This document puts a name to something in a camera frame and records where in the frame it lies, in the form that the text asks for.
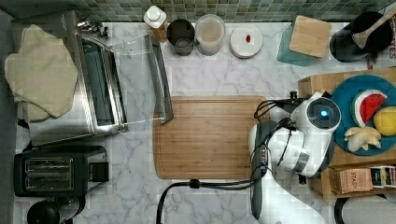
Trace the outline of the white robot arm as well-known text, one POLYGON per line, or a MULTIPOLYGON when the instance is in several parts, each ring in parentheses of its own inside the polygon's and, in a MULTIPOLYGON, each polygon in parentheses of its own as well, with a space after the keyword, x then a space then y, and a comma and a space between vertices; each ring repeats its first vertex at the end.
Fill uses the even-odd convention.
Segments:
POLYGON ((260 224, 327 224, 322 215, 275 180, 283 168, 305 177, 325 170, 332 159, 332 134, 341 123, 337 104, 321 92, 293 106, 279 122, 260 121, 248 136, 252 215, 260 224))

